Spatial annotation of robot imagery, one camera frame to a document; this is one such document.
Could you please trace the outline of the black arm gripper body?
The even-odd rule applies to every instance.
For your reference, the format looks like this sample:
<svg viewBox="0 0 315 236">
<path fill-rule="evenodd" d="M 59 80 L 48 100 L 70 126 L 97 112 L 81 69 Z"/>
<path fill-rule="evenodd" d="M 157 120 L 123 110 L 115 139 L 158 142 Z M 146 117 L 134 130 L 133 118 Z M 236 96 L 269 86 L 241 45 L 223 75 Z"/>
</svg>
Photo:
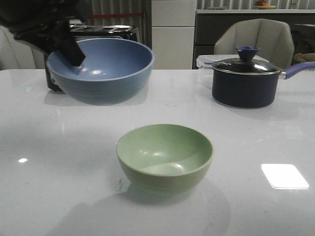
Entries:
<svg viewBox="0 0 315 236">
<path fill-rule="evenodd" d="M 2 0 L 0 25 L 9 29 L 14 39 L 52 53 L 55 48 L 51 33 L 56 22 L 84 22 L 90 13 L 86 0 Z"/>
</svg>

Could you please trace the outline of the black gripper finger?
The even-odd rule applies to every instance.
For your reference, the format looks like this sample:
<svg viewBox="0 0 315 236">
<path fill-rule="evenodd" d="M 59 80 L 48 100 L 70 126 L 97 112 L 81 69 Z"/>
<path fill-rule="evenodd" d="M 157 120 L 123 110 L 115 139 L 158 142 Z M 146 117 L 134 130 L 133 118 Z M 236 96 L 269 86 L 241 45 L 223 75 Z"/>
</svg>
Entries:
<svg viewBox="0 0 315 236">
<path fill-rule="evenodd" d="M 86 56 L 71 34 L 69 20 L 56 22 L 51 36 L 55 48 L 54 50 L 59 51 L 72 66 L 79 67 Z"/>
</svg>

